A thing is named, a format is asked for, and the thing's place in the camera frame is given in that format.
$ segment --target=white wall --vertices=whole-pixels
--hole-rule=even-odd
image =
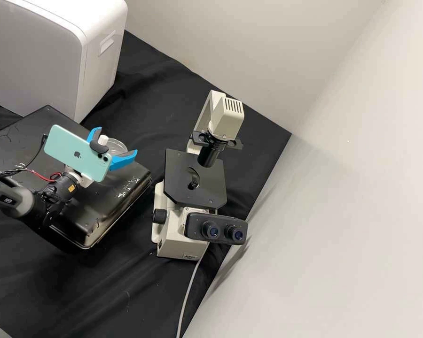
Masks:
[[[383,0],[126,0],[127,30],[296,132]]]
[[[423,0],[382,6],[298,134],[185,337],[423,337]]]

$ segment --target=black case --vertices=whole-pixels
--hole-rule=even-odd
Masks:
[[[56,109],[45,106],[20,121],[0,130],[0,172],[26,164],[37,152],[42,134],[58,124],[80,137],[89,131]],[[41,150],[29,167],[45,177],[64,171],[64,164]],[[47,182],[30,172],[5,179],[10,186],[40,190]],[[89,249],[111,229],[125,211],[150,186],[150,171],[137,162],[108,173],[103,182],[81,188],[62,215],[46,230],[33,230],[62,250]]]

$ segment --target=blue clip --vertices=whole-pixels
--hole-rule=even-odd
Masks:
[[[138,150],[131,150],[129,152],[114,155],[111,159],[111,165],[110,165],[110,171],[114,171],[117,169],[121,169],[125,167],[126,165],[132,163],[135,161],[136,154],[138,153]]]
[[[93,139],[96,139],[96,140],[99,139],[101,132],[102,132],[102,127],[96,127],[94,129],[92,129],[90,131],[86,141],[89,143]],[[126,153],[123,153],[123,154],[112,156],[110,168],[108,170],[114,171],[114,170],[121,169],[121,168],[125,167],[126,165],[129,165],[130,163],[132,163],[135,160],[137,153],[138,153],[138,150],[135,149],[135,150],[131,150],[131,151],[128,151]]]

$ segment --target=microscope base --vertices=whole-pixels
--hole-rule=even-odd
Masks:
[[[157,256],[197,261],[207,250],[208,242],[185,237],[185,220],[189,213],[209,212],[206,209],[177,206],[164,194],[164,184],[162,181],[155,185],[154,210],[167,211],[164,224],[152,223],[152,242],[157,244]]]

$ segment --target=black wire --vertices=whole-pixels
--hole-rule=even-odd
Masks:
[[[28,162],[27,165],[23,166],[22,168],[18,168],[18,169],[12,169],[12,170],[2,171],[0,173],[0,178],[5,178],[5,177],[13,176],[15,174],[18,174],[21,171],[25,171],[29,167],[29,165],[33,163],[33,161],[36,159],[36,157],[38,157],[39,153],[42,150],[42,147],[44,146],[44,143],[47,140],[47,137],[48,136],[46,134],[42,134],[41,144],[39,145],[38,152],[33,156],[33,158],[30,160],[30,162]]]

